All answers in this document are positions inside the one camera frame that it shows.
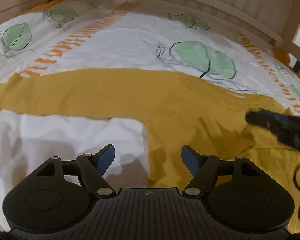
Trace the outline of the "mustard yellow knit sweater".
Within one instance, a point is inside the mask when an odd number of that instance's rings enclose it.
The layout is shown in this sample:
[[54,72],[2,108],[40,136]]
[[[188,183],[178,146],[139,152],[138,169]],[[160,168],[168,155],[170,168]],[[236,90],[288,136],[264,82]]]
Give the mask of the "mustard yellow knit sweater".
[[[268,130],[245,121],[249,110],[290,114],[274,98],[239,94],[184,73],[139,69],[82,69],[0,83],[0,206],[31,162],[72,155],[97,145],[102,119],[143,123],[148,137],[149,187],[184,187],[190,173],[181,161],[189,145],[223,160],[242,155],[262,168],[300,204],[293,173],[300,152]],[[0,223],[4,221],[0,209]]]

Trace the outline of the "white leaf-print bed cover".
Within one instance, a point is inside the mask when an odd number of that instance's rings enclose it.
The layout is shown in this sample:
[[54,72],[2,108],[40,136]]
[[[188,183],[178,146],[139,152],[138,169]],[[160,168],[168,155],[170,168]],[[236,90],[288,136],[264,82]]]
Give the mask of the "white leaf-print bed cover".
[[[184,73],[231,92],[272,97],[300,115],[300,80],[272,50],[196,13],[125,0],[66,0],[0,25],[0,83],[14,74],[82,69]],[[71,160],[113,144],[107,182],[114,189],[149,187],[143,123],[113,118],[100,120],[98,127],[101,133],[92,137],[96,146],[72,146],[69,157],[47,151],[43,160],[31,162],[25,177],[53,155]]]

